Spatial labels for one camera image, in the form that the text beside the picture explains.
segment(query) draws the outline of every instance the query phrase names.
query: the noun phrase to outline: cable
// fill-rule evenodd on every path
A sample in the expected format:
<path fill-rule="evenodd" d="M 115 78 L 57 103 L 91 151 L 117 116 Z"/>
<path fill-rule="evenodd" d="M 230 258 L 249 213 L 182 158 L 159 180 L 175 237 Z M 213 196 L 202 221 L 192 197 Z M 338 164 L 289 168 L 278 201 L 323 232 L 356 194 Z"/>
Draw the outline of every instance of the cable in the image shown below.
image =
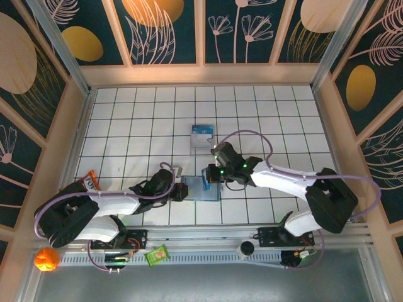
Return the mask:
<path fill-rule="evenodd" d="M 314 266 L 317 266 L 318 263 L 322 260 L 323 258 L 323 254 L 325 254 L 325 239 L 323 238 L 323 234 L 321 232 L 321 230 L 317 230 L 317 232 L 319 233 L 319 236 L 321 237 L 322 240 L 322 248 L 321 248 L 321 254 L 319 255 L 319 257 L 317 258 L 317 260 L 312 263 L 309 264 L 308 266 L 303 266 L 303 267 L 292 267 L 292 266 L 288 266 L 288 268 L 292 269 L 292 270 L 296 270 L 299 271 L 301 269 L 308 269 L 308 268 L 312 268 Z"/>
<path fill-rule="evenodd" d="M 225 186 L 226 186 L 227 189 L 230 190 L 230 191 L 243 191 L 243 190 L 246 189 L 246 185 L 245 185 L 242 189 L 231 189 L 231 188 L 228 186 L 228 182 L 225 182 Z"/>
<path fill-rule="evenodd" d="M 230 138 L 233 135 L 239 134 L 239 133 L 252 133 L 255 135 L 259 135 L 263 140 L 265 140 L 265 142 L 269 145 L 270 147 L 270 152 L 267 155 L 267 157 L 265 158 L 266 164 L 269 167 L 270 170 L 277 172 L 279 174 L 283 174 L 284 176 L 289 176 L 289 177 L 296 177 L 299 179 L 303 179 L 303 180 L 307 180 L 307 179 L 356 179 L 359 181 L 366 181 L 369 182 L 370 184 L 372 184 L 373 186 L 375 186 L 376 190 L 377 190 L 377 196 L 375 198 L 375 201 L 373 202 L 373 204 L 371 204 L 371 206 L 369 206 L 367 209 L 363 210 L 360 213 L 357 213 L 355 215 L 350 216 L 350 218 L 357 218 L 357 217 L 361 217 L 365 214 L 368 214 L 369 212 L 371 212 L 373 209 L 375 209 L 379 203 L 380 203 L 380 197 L 382 195 L 382 191 L 380 189 L 380 186 L 373 181 L 372 179 L 369 179 L 367 177 L 364 176 L 356 176 L 356 175 L 323 175 L 323 176 L 311 176 L 311 175 L 300 175 L 300 174 L 296 174 L 296 173 L 292 173 L 292 172 L 287 172 L 287 171 L 283 171 L 283 170 L 279 170 L 276 169 L 275 167 L 273 167 L 270 163 L 269 163 L 269 158 L 273 155 L 273 146 L 270 143 L 270 141 L 261 133 L 256 132 L 254 130 L 238 130 L 235 132 L 232 132 L 230 135 L 227 135 L 220 143 L 225 142 L 228 138 Z"/>
<path fill-rule="evenodd" d="M 172 175 L 173 175 L 171 186 L 169 187 L 169 189 L 168 189 L 165 193 L 163 193 L 163 194 L 161 194 L 161 195 L 157 195 L 157 196 L 141 196 L 141 195 L 137 195 L 137 194 L 134 194 L 134 193 L 126 193 L 126 192 L 117 192 L 117 193 L 115 192 L 115 193 L 112 193 L 112 192 L 107 192 L 107 191 L 104 192 L 104 193 L 101 193 L 100 191 L 98 191 L 98 192 L 80 192 L 80 193 L 70 193 L 70 194 L 66 194 L 66 195 L 60 196 L 60 197 L 58 197 L 58 198 L 55 198 L 54 200 L 52 200 L 51 202 L 49 202 L 48 204 L 46 204 L 46 205 L 35 215 L 35 222 L 34 222 L 34 224 L 33 224 L 33 230 L 34 230 L 35 234 L 37 235 L 37 237 L 39 237 L 39 238 L 41 238 L 41 239 L 47 239 L 46 236 L 42 235 L 42 234 L 39 232 L 39 229 L 38 229 L 38 227 L 39 227 L 39 221 L 40 221 L 42 215 L 43 215 L 51 206 L 53 206 L 54 204 L 59 203 L 60 201 L 63 201 L 63 200 L 68 199 L 68 198 L 80 197 L 80 196 L 92 196 L 92 197 L 106 197 L 106 196 L 116 196 L 116 197 L 122 196 L 122 197 L 124 197 L 124 196 L 130 196 L 130 197 L 133 197 L 133 198 L 141 198 L 141 199 L 150 199 L 150 200 L 153 200 L 153 199 L 159 199 L 159 198 L 162 198 L 162 197 L 167 196 L 167 195 L 174 189 L 174 186 L 175 186 L 175 170 L 174 170 L 174 168 L 173 168 L 170 164 L 168 164 L 167 162 L 161 162 L 161 163 L 159 164 L 159 167 L 160 167 L 160 168 L 163 168 L 163 165 L 168 166 L 168 167 L 169 167 L 169 170 L 171 170 L 171 173 L 172 173 Z"/>
<path fill-rule="evenodd" d="M 95 263 L 94 259 L 93 259 L 92 256 L 91 256 L 91 241 L 90 241 L 90 240 L 88 240 L 88 243 L 87 243 L 87 255 L 88 255 L 89 261 L 90 261 L 97 269 L 99 269 L 100 271 L 103 271 L 103 272 L 113 272 L 113 269 L 109 270 L 109 269 L 107 269 L 106 267 L 101 267 L 101 266 L 97 265 L 97 263 Z"/>

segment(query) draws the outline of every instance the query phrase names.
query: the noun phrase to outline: small box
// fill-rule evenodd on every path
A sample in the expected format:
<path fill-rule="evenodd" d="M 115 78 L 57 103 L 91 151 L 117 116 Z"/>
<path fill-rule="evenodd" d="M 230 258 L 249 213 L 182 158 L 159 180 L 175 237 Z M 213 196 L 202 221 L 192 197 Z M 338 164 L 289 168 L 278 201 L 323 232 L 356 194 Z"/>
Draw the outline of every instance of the small box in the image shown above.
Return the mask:
<path fill-rule="evenodd" d="M 193 125 L 190 135 L 191 154 L 197 149 L 211 149 L 214 146 L 214 125 Z"/>

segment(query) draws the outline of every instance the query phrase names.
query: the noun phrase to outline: dark teal wallpaper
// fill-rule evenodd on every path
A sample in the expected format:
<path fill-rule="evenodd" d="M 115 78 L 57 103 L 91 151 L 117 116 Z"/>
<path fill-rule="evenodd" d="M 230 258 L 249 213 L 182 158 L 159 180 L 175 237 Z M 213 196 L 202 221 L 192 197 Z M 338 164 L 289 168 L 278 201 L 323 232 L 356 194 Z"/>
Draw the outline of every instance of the dark teal wallpaper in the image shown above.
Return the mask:
<path fill-rule="evenodd" d="M 101 0 L 43 0 L 79 65 L 122 65 Z"/>
<path fill-rule="evenodd" d="M 65 82 L 11 2 L 0 2 L 0 24 L 0 98 L 46 137 Z"/>
<path fill-rule="evenodd" d="M 349 1 L 297 0 L 279 63 L 319 63 Z"/>
<path fill-rule="evenodd" d="M 207 0 L 206 63 L 269 62 L 284 3 Z"/>
<path fill-rule="evenodd" d="M 41 151 L 0 113 L 0 225 L 15 226 Z"/>
<path fill-rule="evenodd" d="M 196 63 L 193 0 L 114 0 L 134 65 Z"/>
<path fill-rule="evenodd" d="M 358 135 L 403 88 L 403 4 L 382 4 L 336 79 Z"/>
<path fill-rule="evenodd" d="M 335 59 L 335 61 L 334 61 L 333 65 L 332 65 L 332 67 L 330 68 L 330 71 L 331 71 L 332 73 L 333 73 L 334 69 L 339 65 L 339 62 L 340 62 L 342 56 L 344 55 L 345 51 L 347 50 L 348 46 L 349 46 L 350 43 L 351 43 L 351 40 L 354 38 L 355 34 L 357 33 L 358 29 L 360 28 L 362 22 L 364 21 L 364 19 L 365 19 L 365 17 L 366 17 L 366 14 L 368 14 L 368 12 L 369 12 L 369 10 L 371 9 L 372 4 L 373 4 L 374 1 L 375 1 L 375 0 L 368 0 L 368 3 L 366 4 L 365 9 L 364 9 L 364 13 L 363 13 L 363 14 L 361 15 L 361 17 L 359 18 L 357 24 L 356 24 L 355 27 L 354 27 L 354 30 L 351 32 L 349 38 L 347 39 L 346 44 L 344 45 L 344 47 L 343 47 L 342 50 L 340 51 L 338 57 Z"/>
<path fill-rule="evenodd" d="M 403 220 L 403 108 L 363 142 L 361 149 L 373 180 L 382 189 L 389 223 Z"/>

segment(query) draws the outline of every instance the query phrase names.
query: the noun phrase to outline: white arm casing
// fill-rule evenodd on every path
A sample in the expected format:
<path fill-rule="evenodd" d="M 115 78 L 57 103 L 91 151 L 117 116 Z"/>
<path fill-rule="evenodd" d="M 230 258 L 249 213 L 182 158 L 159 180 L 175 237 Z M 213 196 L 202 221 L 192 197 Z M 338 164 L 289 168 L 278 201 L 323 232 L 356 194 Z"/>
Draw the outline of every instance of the white arm casing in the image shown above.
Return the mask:
<path fill-rule="evenodd" d="M 295 171 L 277 167 L 275 165 L 273 165 L 273 167 L 277 170 L 291 172 L 301 176 L 316 175 L 315 172 Z M 274 170 L 268 168 L 265 162 L 258 163 L 253 171 L 254 173 L 251 175 L 251 178 L 257 187 L 269 187 L 271 189 L 283 191 L 294 195 L 305 202 L 307 201 L 307 198 L 305 197 L 307 192 L 306 188 L 315 183 L 315 179 L 302 179 L 299 177 L 286 176 L 284 174 L 275 172 Z M 322 227 L 317 224 L 310 210 L 304 210 L 293 212 L 290 217 L 288 217 L 285 223 L 285 228 L 292 235 L 299 237 L 306 232 L 318 230 Z"/>
<path fill-rule="evenodd" d="M 131 215 L 140 205 L 139 200 L 131 196 L 91 196 L 91 199 L 98 203 L 99 210 L 75 240 L 111 241 L 118 235 L 119 228 L 109 215 Z"/>

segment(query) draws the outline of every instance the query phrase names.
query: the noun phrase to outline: gray floor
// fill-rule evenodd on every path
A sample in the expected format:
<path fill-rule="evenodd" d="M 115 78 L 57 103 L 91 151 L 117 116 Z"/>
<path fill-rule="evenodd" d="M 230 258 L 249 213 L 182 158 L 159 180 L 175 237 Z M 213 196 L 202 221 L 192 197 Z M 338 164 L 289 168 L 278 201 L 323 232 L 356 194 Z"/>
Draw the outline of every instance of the gray floor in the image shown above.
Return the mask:
<path fill-rule="evenodd" d="M 326 250 L 313 269 L 284 271 L 247 264 L 128 267 L 109 275 L 94 267 L 42 274 L 36 302 L 366 302 L 372 301 L 356 250 Z"/>

